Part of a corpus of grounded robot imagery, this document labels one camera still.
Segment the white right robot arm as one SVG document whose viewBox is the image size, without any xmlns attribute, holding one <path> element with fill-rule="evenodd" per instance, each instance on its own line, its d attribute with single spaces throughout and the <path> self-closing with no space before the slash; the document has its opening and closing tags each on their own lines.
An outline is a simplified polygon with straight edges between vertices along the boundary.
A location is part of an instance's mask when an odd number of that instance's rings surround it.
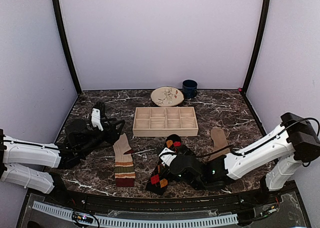
<svg viewBox="0 0 320 228">
<path fill-rule="evenodd" d="M 159 154 L 159 159 L 173 176 L 194 189 L 210 191 L 222 189 L 252 170 L 277 160 L 276 166 L 262 178 L 261 189 L 255 194 L 257 203 L 265 205 L 299 167 L 320 156 L 320 131 L 313 128 L 312 121 L 316 119 L 287 112 L 281 116 L 281 124 L 268 135 L 243 149 L 230 149 L 229 153 L 207 163 L 195 155 L 168 148 Z"/>
</svg>

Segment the black argyle sock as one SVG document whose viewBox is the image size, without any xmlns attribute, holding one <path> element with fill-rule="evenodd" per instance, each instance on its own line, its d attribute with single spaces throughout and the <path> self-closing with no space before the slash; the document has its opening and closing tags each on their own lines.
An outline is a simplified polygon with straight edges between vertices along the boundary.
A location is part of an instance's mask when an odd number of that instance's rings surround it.
<svg viewBox="0 0 320 228">
<path fill-rule="evenodd" d="M 176 154 L 195 156 L 195 153 L 192 150 L 190 150 L 186 145 L 182 144 L 182 139 L 176 134 L 172 134 L 167 137 L 165 141 L 165 147 L 160 151 L 160 154 L 167 152 L 166 150 L 164 151 L 164 149 L 168 149 Z M 163 157 L 159 158 L 157 166 L 151 173 L 145 187 L 147 191 L 158 195 L 163 195 L 168 187 L 168 184 L 171 182 L 166 179 L 160 180 L 159 171 L 164 168 L 170 169 L 169 166 L 164 163 L 162 158 Z M 172 181 L 179 182 L 181 181 L 181 178 L 178 175 L 173 175 Z"/>
</svg>

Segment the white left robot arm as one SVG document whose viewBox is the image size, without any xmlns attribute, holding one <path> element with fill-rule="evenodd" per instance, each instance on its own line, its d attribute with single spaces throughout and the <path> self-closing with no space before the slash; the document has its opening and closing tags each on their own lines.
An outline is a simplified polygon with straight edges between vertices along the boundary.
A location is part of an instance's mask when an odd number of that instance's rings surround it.
<svg viewBox="0 0 320 228">
<path fill-rule="evenodd" d="M 0 179 L 50 194 L 60 206 L 71 201 L 61 177 L 56 173 L 33 170 L 28 165 L 71 169 L 106 142 L 113 146 L 120 138 L 124 120 L 102 120 L 102 129 L 89 127 L 85 120 L 75 119 L 65 127 L 62 143 L 31 143 L 0 135 Z"/>
</svg>

